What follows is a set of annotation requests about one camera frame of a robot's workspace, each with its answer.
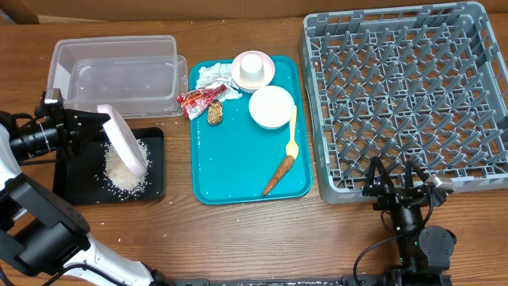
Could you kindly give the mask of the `pile of white rice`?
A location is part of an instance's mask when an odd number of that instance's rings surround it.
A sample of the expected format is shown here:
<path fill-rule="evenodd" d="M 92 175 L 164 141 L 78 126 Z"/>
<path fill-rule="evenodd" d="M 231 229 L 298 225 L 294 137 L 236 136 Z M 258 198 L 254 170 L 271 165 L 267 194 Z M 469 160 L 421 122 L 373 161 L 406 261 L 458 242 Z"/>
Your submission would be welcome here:
<path fill-rule="evenodd" d="M 146 188 L 151 185 L 148 182 L 148 174 L 137 178 L 109 142 L 101 143 L 100 146 L 105 148 L 102 181 L 106 183 L 106 190 L 120 200 L 136 199 L 145 193 Z"/>

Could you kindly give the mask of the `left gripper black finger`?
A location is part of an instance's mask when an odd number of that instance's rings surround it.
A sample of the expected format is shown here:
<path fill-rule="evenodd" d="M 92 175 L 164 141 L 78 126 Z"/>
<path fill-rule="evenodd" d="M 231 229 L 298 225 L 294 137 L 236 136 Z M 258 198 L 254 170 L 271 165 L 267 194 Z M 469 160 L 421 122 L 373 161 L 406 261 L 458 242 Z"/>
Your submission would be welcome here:
<path fill-rule="evenodd" d="M 102 126 L 110 120 L 110 116 L 104 113 L 77 110 L 75 115 L 78 123 L 85 129 L 102 129 Z"/>
<path fill-rule="evenodd" d="M 78 157 L 82 149 L 84 149 L 95 137 L 103 130 L 103 125 L 78 126 L 68 132 L 68 157 Z"/>

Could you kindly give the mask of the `brown meat patty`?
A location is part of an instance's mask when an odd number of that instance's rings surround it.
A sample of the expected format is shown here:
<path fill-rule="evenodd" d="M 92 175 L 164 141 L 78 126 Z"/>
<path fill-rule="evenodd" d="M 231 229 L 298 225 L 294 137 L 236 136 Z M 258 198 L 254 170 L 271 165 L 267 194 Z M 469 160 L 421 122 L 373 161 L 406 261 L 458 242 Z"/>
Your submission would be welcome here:
<path fill-rule="evenodd" d="M 207 120 L 212 126 L 219 125 L 223 120 L 224 107 L 220 101 L 212 102 L 208 107 Z"/>

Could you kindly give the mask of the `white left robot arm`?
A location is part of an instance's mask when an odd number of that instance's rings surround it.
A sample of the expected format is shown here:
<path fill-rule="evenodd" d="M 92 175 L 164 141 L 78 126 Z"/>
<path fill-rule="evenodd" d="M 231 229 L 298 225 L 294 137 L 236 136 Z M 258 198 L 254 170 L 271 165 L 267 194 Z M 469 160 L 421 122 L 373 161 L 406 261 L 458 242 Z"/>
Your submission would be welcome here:
<path fill-rule="evenodd" d="M 63 149 L 105 130 L 115 147 L 140 163 L 134 136 L 110 105 L 95 113 L 43 107 L 40 122 L 26 114 L 1 114 L 1 259 L 27 276 L 50 275 L 51 282 L 74 276 L 95 285 L 172 285 L 157 269 L 129 260 L 97 241 L 86 219 L 70 203 L 21 170 L 21 162 Z"/>

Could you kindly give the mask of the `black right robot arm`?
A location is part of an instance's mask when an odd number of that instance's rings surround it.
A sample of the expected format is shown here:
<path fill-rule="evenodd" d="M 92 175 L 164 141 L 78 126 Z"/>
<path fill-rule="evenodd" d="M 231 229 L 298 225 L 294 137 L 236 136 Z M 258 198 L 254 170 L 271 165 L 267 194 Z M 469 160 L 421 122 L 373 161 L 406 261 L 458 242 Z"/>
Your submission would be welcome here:
<path fill-rule="evenodd" d="M 404 184 L 397 186 L 379 157 L 371 159 L 367 183 L 362 195 L 377 198 L 372 204 L 381 217 L 389 215 L 393 236 L 368 246 L 355 260 L 352 276 L 356 285 L 450 285 L 444 274 L 450 268 L 450 257 L 456 235 L 440 226 L 429 226 L 436 207 L 453 193 L 454 183 L 448 177 L 425 174 L 411 160 L 405 163 Z M 379 275 L 360 275 L 358 265 L 371 250 L 395 242 L 399 265 Z"/>

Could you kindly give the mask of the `brown carrot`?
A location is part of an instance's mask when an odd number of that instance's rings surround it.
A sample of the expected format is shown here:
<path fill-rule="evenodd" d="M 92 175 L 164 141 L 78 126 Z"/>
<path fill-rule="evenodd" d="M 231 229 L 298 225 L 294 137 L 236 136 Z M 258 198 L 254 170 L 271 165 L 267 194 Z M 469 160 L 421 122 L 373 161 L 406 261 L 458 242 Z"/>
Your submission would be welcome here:
<path fill-rule="evenodd" d="M 279 183 L 279 181 L 289 172 L 294 164 L 293 156 L 286 156 L 280 163 L 279 167 L 275 170 L 275 173 L 269 180 L 267 186 L 264 188 L 262 196 L 268 195 L 272 189 Z"/>

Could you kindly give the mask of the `white round plate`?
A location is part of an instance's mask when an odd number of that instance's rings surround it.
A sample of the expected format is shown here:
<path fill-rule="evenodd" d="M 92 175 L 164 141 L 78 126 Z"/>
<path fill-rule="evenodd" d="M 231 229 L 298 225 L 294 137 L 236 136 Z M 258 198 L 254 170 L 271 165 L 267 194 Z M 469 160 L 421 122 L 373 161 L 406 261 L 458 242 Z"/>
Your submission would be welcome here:
<path fill-rule="evenodd" d="M 147 172 L 147 164 L 137 139 L 120 113 L 109 104 L 97 105 L 97 112 L 110 116 L 102 124 L 106 136 L 127 169 L 138 179 Z"/>

